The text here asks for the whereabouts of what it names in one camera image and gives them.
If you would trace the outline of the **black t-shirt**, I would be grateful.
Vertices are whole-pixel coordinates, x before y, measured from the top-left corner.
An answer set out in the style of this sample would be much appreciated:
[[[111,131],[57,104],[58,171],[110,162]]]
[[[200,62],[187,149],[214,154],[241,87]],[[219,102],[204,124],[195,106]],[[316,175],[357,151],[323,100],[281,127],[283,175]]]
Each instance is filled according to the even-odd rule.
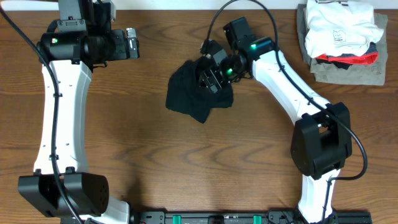
[[[234,97],[228,84],[217,93],[198,85],[199,72],[206,64],[205,59],[187,60],[169,79],[165,107],[169,110],[188,114],[200,123],[204,123],[211,109],[229,108]]]

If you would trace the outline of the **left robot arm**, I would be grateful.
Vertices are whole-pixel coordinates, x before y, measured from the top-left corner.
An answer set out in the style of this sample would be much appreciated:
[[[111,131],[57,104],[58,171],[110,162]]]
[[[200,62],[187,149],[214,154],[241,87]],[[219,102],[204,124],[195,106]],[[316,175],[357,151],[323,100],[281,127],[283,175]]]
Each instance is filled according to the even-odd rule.
[[[137,59],[133,28],[112,29],[111,1],[59,1],[54,20],[34,50],[45,84],[44,121],[32,175],[18,191],[34,208],[62,223],[133,223],[129,204],[111,196],[108,180],[88,170],[85,115],[94,69]]]

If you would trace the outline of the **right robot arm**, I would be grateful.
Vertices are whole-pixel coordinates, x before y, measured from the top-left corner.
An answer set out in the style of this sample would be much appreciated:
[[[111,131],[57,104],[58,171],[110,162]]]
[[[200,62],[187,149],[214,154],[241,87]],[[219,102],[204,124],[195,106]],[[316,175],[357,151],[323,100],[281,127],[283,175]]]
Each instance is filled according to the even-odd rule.
[[[223,30],[233,54],[206,38],[200,49],[206,61],[200,69],[201,85],[220,93],[248,74],[272,93],[294,125],[290,153],[302,173],[299,220],[330,223],[334,184],[352,155],[348,108],[313,91],[287,63],[276,39],[256,37],[245,18],[231,21]]]

